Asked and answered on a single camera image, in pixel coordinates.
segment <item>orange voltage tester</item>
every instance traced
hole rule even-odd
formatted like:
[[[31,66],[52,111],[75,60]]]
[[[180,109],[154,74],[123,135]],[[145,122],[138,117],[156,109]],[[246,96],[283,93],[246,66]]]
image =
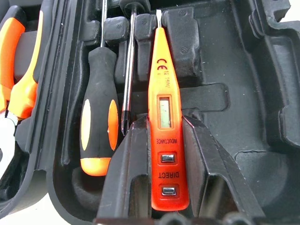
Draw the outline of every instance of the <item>orange voltage tester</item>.
[[[151,128],[151,202],[155,210],[178,211],[189,205],[180,91],[157,10],[158,28],[148,92]]]

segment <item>black and orange handle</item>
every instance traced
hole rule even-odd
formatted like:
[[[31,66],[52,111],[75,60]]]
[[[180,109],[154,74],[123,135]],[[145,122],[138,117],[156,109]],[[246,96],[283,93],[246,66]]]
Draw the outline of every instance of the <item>black and orange handle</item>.
[[[180,91],[165,30],[155,32],[148,92],[151,129],[151,204],[178,211],[189,205]]]
[[[44,0],[39,12],[37,37],[29,67],[12,88],[8,110],[20,119],[31,116],[37,97],[38,79],[53,23],[54,0]]]
[[[91,176],[105,176],[117,146],[118,98],[114,83],[116,54],[106,47],[89,53],[90,78],[80,124],[80,162]]]
[[[14,86],[15,50],[25,32],[26,15],[18,6],[12,6],[0,23],[0,112],[6,110]]]

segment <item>pliers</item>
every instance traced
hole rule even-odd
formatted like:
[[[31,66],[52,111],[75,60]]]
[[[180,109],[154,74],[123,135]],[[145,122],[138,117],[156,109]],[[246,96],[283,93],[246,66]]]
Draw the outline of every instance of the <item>pliers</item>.
[[[42,3],[32,58],[17,84],[14,83],[15,50],[25,32],[26,15],[20,7],[12,6],[0,24],[0,187],[7,181],[15,156],[16,126],[31,116],[35,105],[41,64],[52,28],[53,2],[44,0]]]

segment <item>tool case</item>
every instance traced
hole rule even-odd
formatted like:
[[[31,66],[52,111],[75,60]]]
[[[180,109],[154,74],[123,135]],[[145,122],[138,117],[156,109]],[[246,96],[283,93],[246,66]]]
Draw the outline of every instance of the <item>tool case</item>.
[[[118,55],[114,79],[121,108],[129,23],[119,2],[108,2],[105,40]],[[10,5],[34,21],[41,0],[1,1],[0,16]],[[48,191],[58,213],[74,225],[300,223],[300,22],[279,23],[289,1],[150,5],[135,22],[135,121],[107,176],[91,177],[80,167],[80,116],[88,54],[100,44],[102,1],[54,1],[37,101],[17,128],[22,156],[12,182],[0,190],[0,217]],[[155,211],[150,203],[147,89],[158,8],[184,115],[190,205],[180,214]]]

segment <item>ce mark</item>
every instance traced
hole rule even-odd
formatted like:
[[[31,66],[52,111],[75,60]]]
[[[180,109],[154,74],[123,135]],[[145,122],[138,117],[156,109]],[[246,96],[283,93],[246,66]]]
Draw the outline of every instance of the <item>ce mark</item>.
[[[167,61],[164,60],[164,59],[159,59],[159,60],[157,60],[157,63],[160,63],[161,61],[164,62],[164,63],[167,63]],[[160,70],[160,69],[165,69],[165,70],[167,70],[168,67],[161,65],[161,66],[159,66],[159,67],[157,68],[157,70]]]

